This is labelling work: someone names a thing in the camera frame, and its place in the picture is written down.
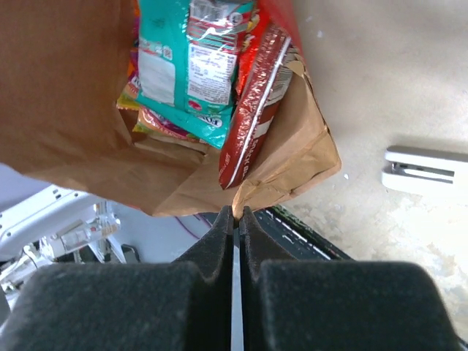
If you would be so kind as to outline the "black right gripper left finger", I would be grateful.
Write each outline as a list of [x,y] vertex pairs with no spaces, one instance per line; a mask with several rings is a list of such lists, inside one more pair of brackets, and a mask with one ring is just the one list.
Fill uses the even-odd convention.
[[3,350],[228,350],[233,225],[211,229],[171,263],[39,269],[1,332]]

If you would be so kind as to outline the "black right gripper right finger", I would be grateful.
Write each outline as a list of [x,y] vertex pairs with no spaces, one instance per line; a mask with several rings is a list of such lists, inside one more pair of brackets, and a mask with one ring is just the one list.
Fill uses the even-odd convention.
[[239,222],[246,350],[460,350],[432,278],[408,262],[298,260]]

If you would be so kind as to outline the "red white snack packet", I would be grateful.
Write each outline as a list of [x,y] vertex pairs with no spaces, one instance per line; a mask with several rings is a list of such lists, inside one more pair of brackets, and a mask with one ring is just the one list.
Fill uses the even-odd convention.
[[296,49],[281,28],[269,24],[254,55],[219,158],[219,185],[240,185],[258,157],[293,78]]

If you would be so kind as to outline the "red orange candy packet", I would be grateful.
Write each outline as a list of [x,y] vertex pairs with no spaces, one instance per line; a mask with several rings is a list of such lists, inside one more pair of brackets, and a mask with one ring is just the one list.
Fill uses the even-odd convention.
[[133,127],[134,132],[142,132],[154,139],[163,137],[173,137],[190,143],[205,144],[200,138],[182,129],[165,117],[140,105],[137,101],[137,94],[140,90],[140,80],[138,77],[138,40],[140,27],[140,8],[138,1],[132,1],[133,25],[132,25],[132,48],[127,67],[127,84],[116,101],[119,110],[131,110],[138,112],[137,122]]

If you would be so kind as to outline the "teal white snack packet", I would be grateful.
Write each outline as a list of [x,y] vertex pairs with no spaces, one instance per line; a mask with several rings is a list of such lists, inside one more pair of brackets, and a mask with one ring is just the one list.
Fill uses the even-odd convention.
[[137,102],[214,148],[226,140],[255,1],[139,1]]

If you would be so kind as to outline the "red paper bag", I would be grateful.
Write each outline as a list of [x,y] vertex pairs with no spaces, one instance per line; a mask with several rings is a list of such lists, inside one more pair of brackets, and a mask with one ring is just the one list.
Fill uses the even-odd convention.
[[245,181],[222,189],[218,152],[131,130],[120,111],[132,1],[1,3],[1,161],[19,173],[153,216],[236,216],[291,200],[341,169],[302,60]]

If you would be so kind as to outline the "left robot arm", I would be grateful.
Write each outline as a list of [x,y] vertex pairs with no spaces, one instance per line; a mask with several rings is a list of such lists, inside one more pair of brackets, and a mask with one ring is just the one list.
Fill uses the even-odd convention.
[[85,246],[101,263],[113,251],[107,238],[121,229],[110,202],[49,186],[1,212],[1,289],[20,290],[35,271]]

